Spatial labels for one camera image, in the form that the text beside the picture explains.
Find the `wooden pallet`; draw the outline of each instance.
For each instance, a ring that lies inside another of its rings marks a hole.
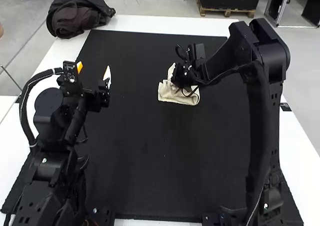
[[[249,18],[254,18],[255,16],[255,10],[238,10],[238,9],[215,9],[215,8],[204,8],[201,5],[200,0],[195,0],[196,4],[198,6],[200,16],[205,17],[206,12],[224,12],[224,17],[230,17],[231,12],[242,12],[247,13]]]

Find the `beige towel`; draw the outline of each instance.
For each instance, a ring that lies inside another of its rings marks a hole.
[[[188,90],[180,89],[171,82],[171,77],[175,69],[175,63],[168,69],[168,78],[159,82],[158,86],[158,100],[163,102],[175,102],[185,105],[195,106],[200,101],[200,91],[197,89],[190,97],[185,95],[190,94],[196,86],[191,86]]]

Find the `metal bracket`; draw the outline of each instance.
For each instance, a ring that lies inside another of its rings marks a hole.
[[[94,208],[89,215],[99,226],[114,226],[115,224],[116,214],[109,207]]]

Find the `yellow label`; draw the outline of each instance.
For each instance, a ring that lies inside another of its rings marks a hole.
[[[78,62],[78,63],[77,63],[76,68],[78,69],[78,73],[79,73],[79,74],[80,74],[80,72],[81,72],[81,70],[82,70],[83,67],[84,67],[84,66],[82,65],[82,62]]]

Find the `metal frame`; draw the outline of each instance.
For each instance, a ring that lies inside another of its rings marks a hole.
[[[267,20],[274,26],[274,27],[279,27],[279,28],[310,28],[310,29],[316,29],[318,28],[317,26],[280,26],[280,21],[281,18],[284,14],[285,11],[285,7],[287,5],[287,1],[288,0],[283,0],[281,7],[279,8],[279,12],[278,12],[278,17],[275,19],[273,19],[270,15],[269,15],[269,8],[270,8],[270,4],[271,4],[271,0],[268,0],[267,6],[265,8],[265,12],[264,12],[264,16],[267,18]]]

